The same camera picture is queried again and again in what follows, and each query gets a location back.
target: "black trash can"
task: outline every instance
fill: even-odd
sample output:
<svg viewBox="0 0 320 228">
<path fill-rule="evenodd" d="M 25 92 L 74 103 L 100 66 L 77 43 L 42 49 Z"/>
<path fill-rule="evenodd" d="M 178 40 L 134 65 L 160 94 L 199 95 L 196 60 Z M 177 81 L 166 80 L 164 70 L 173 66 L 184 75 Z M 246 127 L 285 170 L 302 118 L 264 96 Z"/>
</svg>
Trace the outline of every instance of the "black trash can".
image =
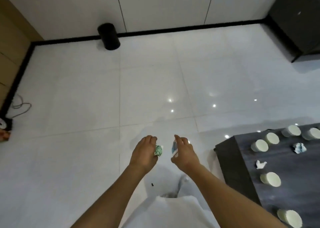
<svg viewBox="0 0 320 228">
<path fill-rule="evenodd" d="M 98 32 L 101 36 L 103 45 L 107 50 L 112 51 L 120 47 L 120 41 L 113 24 L 105 23 L 100 25 L 98 27 Z"/>
</svg>

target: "glossy floor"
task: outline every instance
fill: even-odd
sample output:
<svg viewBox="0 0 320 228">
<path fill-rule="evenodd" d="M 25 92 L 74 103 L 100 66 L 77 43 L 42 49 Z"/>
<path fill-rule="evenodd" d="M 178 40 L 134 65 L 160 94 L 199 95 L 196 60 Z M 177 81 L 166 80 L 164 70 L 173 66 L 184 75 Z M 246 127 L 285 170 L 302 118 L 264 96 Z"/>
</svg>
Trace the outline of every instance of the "glossy floor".
<svg viewBox="0 0 320 228">
<path fill-rule="evenodd" d="M 164 152 L 123 221 L 176 188 L 174 134 L 223 180 L 213 148 L 226 137 L 320 122 L 320 60 L 291 64 L 259 24 L 120 41 L 112 52 L 101 41 L 36 47 L 18 89 L 33 107 L 0 144 L 1 227 L 70 227 L 148 134 Z"/>
</svg>

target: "person's right hand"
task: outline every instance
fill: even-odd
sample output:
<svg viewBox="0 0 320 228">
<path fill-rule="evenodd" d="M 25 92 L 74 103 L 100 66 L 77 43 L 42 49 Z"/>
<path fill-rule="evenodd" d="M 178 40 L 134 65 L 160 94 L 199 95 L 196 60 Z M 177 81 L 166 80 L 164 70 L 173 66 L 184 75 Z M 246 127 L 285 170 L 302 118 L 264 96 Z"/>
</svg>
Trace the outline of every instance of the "person's right hand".
<svg viewBox="0 0 320 228">
<path fill-rule="evenodd" d="M 174 137 L 177 141 L 178 156 L 172 157 L 171 162 L 188 175 L 191 170 L 200 165 L 198 156 L 187 138 L 179 137 L 178 135 L 174 135 Z"/>
</svg>

